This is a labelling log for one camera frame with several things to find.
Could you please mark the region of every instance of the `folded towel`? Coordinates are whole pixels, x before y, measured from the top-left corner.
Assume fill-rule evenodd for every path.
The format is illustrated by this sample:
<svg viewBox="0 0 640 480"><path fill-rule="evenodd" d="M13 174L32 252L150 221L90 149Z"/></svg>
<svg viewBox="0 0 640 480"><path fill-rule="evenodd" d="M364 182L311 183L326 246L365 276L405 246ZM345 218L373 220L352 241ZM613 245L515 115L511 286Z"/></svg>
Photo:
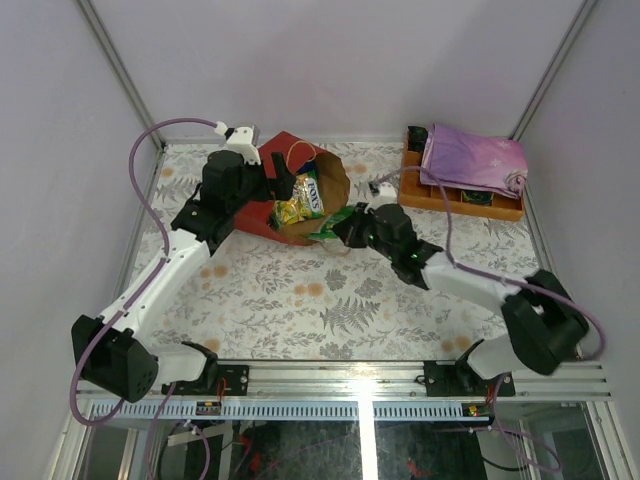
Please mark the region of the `folded towel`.
<svg viewBox="0 0 640 480"><path fill-rule="evenodd" d="M495 192L519 198L527 180L527 161L519 142L482 137L444 125L429 128L422 166L447 187ZM422 172L420 182L436 185Z"/></svg>

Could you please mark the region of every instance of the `tabletop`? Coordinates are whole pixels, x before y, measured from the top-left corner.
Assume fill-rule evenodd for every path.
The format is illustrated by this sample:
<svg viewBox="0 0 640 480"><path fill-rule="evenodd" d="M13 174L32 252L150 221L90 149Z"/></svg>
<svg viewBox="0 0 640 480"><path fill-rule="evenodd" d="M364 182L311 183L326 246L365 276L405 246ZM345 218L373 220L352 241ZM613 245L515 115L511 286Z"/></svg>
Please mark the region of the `tabletop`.
<svg viewBox="0 0 640 480"><path fill-rule="evenodd" d="M350 203L369 201L369 181L400 166L401 143L320 144L343 161ZM193 193L214 145L169 145L153 208L169 223ZM446 216L405 208L420 238L444 245ZM146 219L133 275L161 248ZM525 221L454 215L460 261L527 274L538 267ZM504 322L453 295L402 283L370 250L339 255L321 245L283 245L234 231L155 320L155 344L193 341L221 358L298 360L454 359Z"/></svg>

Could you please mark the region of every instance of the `green snack package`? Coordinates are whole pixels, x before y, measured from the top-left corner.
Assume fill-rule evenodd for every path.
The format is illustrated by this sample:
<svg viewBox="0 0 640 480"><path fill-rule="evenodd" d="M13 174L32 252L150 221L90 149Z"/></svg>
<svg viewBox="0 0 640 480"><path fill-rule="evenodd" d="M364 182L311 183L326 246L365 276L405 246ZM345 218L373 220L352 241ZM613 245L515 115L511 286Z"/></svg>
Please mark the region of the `green snack package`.
<svg viewBox="0 0 640 480"><path fill-rule="evenodd" d="M342 207L336 213L329 215L320 229L317 232L307 235L307 238L309 238L309 240L316 240L318 242L334 240L338 238L338 236L333 233L333 226L349 218L351 214L353 214L355 208L356 207L354 205L347 205L346 207Z"/></svg>
<svg viewBox="0 0 640 480"><path fill-rule="evenodd" d="M278 228L309 218L322 217L324 206L314 170L298 175L291 199L277 200L273 206L272 218Z"/></svg>

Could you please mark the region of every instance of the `orange wooden crate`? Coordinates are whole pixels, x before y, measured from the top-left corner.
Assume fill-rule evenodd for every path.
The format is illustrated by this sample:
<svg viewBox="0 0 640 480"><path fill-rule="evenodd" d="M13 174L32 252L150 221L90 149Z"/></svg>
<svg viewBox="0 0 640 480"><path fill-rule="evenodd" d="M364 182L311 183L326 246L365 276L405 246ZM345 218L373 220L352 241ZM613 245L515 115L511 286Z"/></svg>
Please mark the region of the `orange wooden crate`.
<svg viewBox="0 0 640 480"><path fill-rule="evenodd" d="M422 153L410 152L408 150L408 140L409 136L407 135L404 142L402 166L420 166ZM454 213L508 220L510 222L517 222L524 215L524 197L516 199L496 193L493 195L491 205L474 205L462 201L462 190L458 188L445 187L445 192L451 205L451 211ZM420 183L420 172L418 170L402 172L398 203L407 207L424 208L426 210L439 210L441 212L446 212L447 210L444 206L440 189L437 186Z"/></svg>

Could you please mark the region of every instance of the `gray wall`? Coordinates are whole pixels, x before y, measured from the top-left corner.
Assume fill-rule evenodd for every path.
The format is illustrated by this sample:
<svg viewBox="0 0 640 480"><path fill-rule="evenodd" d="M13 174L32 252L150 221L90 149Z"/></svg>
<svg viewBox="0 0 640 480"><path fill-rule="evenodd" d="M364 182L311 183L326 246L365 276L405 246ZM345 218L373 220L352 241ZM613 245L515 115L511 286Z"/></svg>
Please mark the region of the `gray wall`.
<svg viewBox="0 0 640 480"><path fill-rule="evenodd" d="M122 267L141 126L70 0L2 2L0 65L0 476L37 479L68 412L71 325Z"/></svg>
<svg viewBox="0 0 640 480"><path fill-rule="evenodd" d="M581 0L95 0L155 118L264 136L509 135ZM169 138L211 137L172 126Z"/></svg>
<svg viewBox="0 0 640 480"><path fill-rule="evenodd" d="M601 2L524 136L537 216L561 279L604 323L609 348L603 360L635 452L640 445L638 19L638 2Z"/></svg>

